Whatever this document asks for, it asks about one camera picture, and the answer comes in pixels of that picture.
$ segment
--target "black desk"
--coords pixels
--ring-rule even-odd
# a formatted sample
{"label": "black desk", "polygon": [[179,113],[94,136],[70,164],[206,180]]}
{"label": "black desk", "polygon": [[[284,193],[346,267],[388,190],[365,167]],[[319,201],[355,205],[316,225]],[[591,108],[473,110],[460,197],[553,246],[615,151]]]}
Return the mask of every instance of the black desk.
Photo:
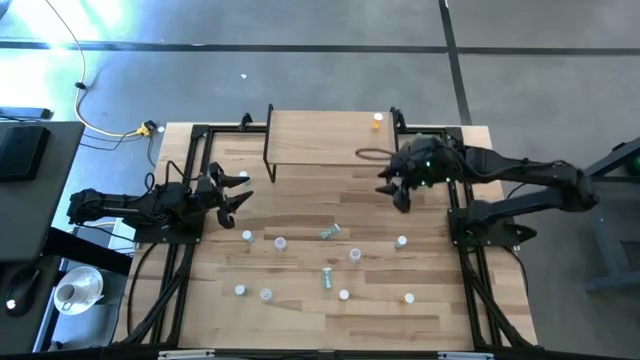
{"label": "black desk", "polygon": [[51,135],[35,179],[0,183],[0,262],[40,255],[84,131],[76,121],[2,122],[0,142],[17,126],[44,126]]}
{"label": "black desk", "polygon": [[0,308],[0,354],[28,353],[58,279],[61,257],[128,275],[131,258],[51,227],[67,182],[84,125],[80,122],[0,122],[0,141],[7,129],[44,126],[50,131],[37,176],[32,181],[0,183],[0,296],[20,268],[36,261],[42,271],[31,310],[7,316]]}

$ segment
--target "wooden platform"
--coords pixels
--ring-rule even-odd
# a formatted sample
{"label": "wooden platform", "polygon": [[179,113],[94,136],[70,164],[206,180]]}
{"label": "wooden platform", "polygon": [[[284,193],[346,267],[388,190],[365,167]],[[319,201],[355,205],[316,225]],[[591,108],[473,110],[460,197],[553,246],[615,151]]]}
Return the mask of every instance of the wooden platform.
{"label": "wooden platform", "polygon": [[391,113],[377,113],[383,117],[378,129],[373,129],[374,114],[274,110],[267,161],[272,165],[374,165],[375,161],[356,157],[355,149],[395,151]]}
{"label": "wooden platform", "polygon": [[[167,160],[184,164],[191,125],[168,124],[156,178],[164,178]],[[463,133],[468,144],[491,146],[486,127],[464,127]],[[212,159],[229,174],[247,171],[255,195],[238,212],[235,229],[222,229],[215,212],[208,215],[191,272],[181,347],[472,348],[458,255],[448,239],[449,198],[444,186],[415,193],[412,212],[400,214],[388,196],[373,191],[381,184],[375,178],[380,168],[279,166],[278,181],[272,184],[262,162],[263,144],[262,134],[214,138]],[[179,180],[175,173],[171,179]],[[474,191],[476,198],[503,196],[497,182],[475,186]],[[333,223],[342,228],[340,234],[321,240],[320,232]],[[254,233],[253,245],[241,239],[243,230]],[[399,235],[407,236],[409,244],[396,251]],[[275,250],[277,236],[287,238],[285,252]],[[363,253],[358,265],[348,261],[354,247]],[[158,245],[143,265],[134,294],[134,326],[157,298],[166,250],[166,245]],[[136,252],[131,274],[141,254],[142,250]],[[535,343],[518,263],[494,248],[487,249],[487,260],[498,304]],[[334,270],[331,290],[321,283],[321,269],[327,266]],[[237,284],[248,287],[246,297],[234,294]],[[259,299],[264,287],[273,290],[271,304]],[[351,292],[350,300],[338,299],[341,289]],[[415,295],[416,303],[400,303],[406,292]],[[126,299],[116,340],[126,334]],[[167,314],[169,324],[172,310]],[[481,317],[489,339],[482,307]]]}

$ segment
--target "raised wooden shelf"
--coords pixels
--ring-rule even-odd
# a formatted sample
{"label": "raised wooden shelf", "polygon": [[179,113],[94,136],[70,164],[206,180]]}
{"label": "raised wooden shelf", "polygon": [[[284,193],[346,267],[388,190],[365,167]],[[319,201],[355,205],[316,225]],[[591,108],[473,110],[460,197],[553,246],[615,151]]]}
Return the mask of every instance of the raised wooden shelf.
{"label": "raised wooden shelf", "polygon": [[359,148],[395,151],[391,113],[379,113],[383,116],[379,129],[373,129],[374,114],[274,110],[267,139],[267,161],[273,165],[384,164],[384,161],[372,162],[355,156]]}

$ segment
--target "yellow cable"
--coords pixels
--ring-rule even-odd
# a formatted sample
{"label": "yellow cable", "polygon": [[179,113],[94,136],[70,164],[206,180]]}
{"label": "yellow cable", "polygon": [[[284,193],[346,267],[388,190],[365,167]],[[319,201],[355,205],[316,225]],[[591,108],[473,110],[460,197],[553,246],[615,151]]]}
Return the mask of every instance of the yellow cable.
{"label": "yellow cable", "polygon": [[[64,21],[64,19],[62,18],[62,16],[60,16],[60,14],[58,13],[58,11],[56,10],[56,8],[53,7],[53,5],[51,5],[51,3],[49,2],[49,0],[44,0],[47,5],[49,5],[49,7],[51,8],[51,10],[53,10],[53,12],[56,14],[56,16],[58,17],[58,19],[60,19],[60,21],[62,22],[62,24],[64,25],[64,27],[67,28],[67,31],[69,31],[69,34],[71,35],[71,37],[73,38],[73,41],[76,43],[76,47],[78,48],[78,51],[80,51],[80,56],[82,57],[82,77],[80,78],[80,83],[84,84],[84,79],[86,76],[86,72],[87,72],[87,61],[84,57],[84,52],[82,51],[82,48],[80,47],[80,43],[78,42],[78,39],[76,38],[75,34],[73,33],[73,31],[71,31],[71,28],[69,27],[69,25],[67,25],[67,23]],[[140,131],[144,131],[141,128],[138,129],[136,132],[130,132],[127,134],[118,134],[118,133],[112,133],[106,130],[102,130],[99,129],[91,124],[89,124],[89,122],[87,120],[85,120],[82,115],[80,114],[80,88],[78,88],[78,90],[76,91],[76,102],[74,105],[74,110],[76,113],[76,117],[78,118],[78,120],[84,124],[84,126],[88,127],[89,129],[98,132],[100,134],[103,135],[107,135],[107,136],[113,136],[113,137],[130,137],[130,136],[138,136],[138,135],[142,135],[140,133]]]}

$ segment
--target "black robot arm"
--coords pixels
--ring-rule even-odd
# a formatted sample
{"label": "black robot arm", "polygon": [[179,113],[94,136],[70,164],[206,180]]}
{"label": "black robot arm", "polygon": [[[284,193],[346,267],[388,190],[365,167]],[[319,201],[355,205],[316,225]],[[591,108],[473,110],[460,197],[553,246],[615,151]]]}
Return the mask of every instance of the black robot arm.
{"label": "black robot arm", "polygon": [[495,203],[473,201],[465,209],[465,226],[472,231],[505,217],[549,208],[586,211],[598,202],[590,178],[565,161],[510,159],[493,150],[461,144],[452,146],[438,138],[421,135],[393,154],[389,165],[378,176],[385,178],[387,184],[376,191],[393,196],[393,204],[401,212],[411,208],[410,190],[447,181],[476,184],[506,180],[554,190],[535,203],[521,203],[517,198]]}
{"label": "black robot arm", "polygon": [[218,208],[218,222],[230,229],[235,226],[230,214],[253,194],[248,191],[227,197],[224,188],[240,185],[249,181],[249,177],[225,175],[215,162],[209,165],[209,176],[201,174],[187,180],[197,182],[195,191],[180,182],[152,186],[141,196],[104,194],[94,189],[80,191],[71,195],[69,223],[82,225],[109,216],[123,218],[125,224],[135,229],[188,231],[198,222],[198,215]]}

